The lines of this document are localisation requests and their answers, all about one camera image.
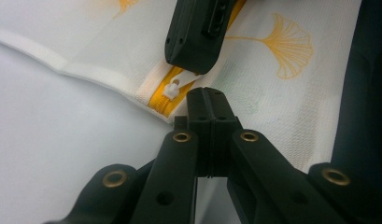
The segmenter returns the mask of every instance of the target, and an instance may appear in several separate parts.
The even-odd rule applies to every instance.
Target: rivet
[[[322,169],[322,176],[331,183],[339,186],[347,186],[350,184],[350,178],[339,170],[333,168]]]
[[[115,188],[126,182],[127,174],[122,170],[111,171],[103,178],[103,185],[107,188]]]
[[[246,142],[256,142],[260,137],[255,133],[245,132],[241,133],[240,137],[245,140]]]

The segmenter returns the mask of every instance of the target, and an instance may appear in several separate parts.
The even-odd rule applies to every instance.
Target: white surface
[[[139,168],[171,130],[114,91],[0,45],[0,224],[65,217],[98,170]],[[197,220],[238,223],[225,188],[201,181]]]

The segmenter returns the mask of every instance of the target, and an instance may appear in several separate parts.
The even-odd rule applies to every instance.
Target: screw hole
[[[256,142],[260,138],[255,133],[241,133],[240,137],[245,140],[246,142]]]
[[[127,174],[122,170],[112,171],[103,178],[103,185],[107,188],[116,188],[121,186],[127,179]]]
[[[350,184],[350,178],[347,175],[333,168],[322,169],[322,176],[335,185],[347,186]]]
[[[191,140],[191,135],[188,133],[176,133],[174,134],[173,139],[176,142],[188,142]]]
[[[174,200],[174,195],[172,192],[169,192],[169,191],[163,191],[159,193],[158,196],[156,197],[156,201],[160,205],[169,205],[170,203],[173,202],[173,200]]]

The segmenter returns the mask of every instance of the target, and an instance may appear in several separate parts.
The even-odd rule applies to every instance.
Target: grommet
[[[107,188],[116,188],[126,182],[127,174],[122,170],[111,171],[103,178],[103,185]]]
[[[331,183],[338,186],[347,186],[350,184],[350,178],[339,170],[333,168],[322,169],[322,176]]]
[[[188,142],[191,140],[191,135],[188,133],[175,133],[173,139],[176,142]]]
[[[241,133],[240,137],[245,140],[246,142],[256,142],[260,137],[255,133],[245,132]]]

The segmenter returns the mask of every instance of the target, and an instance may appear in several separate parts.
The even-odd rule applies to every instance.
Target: black plastic bracket
[[[168,63],[199,75],[216,63],[235,0],[178,0],[165,41]]]

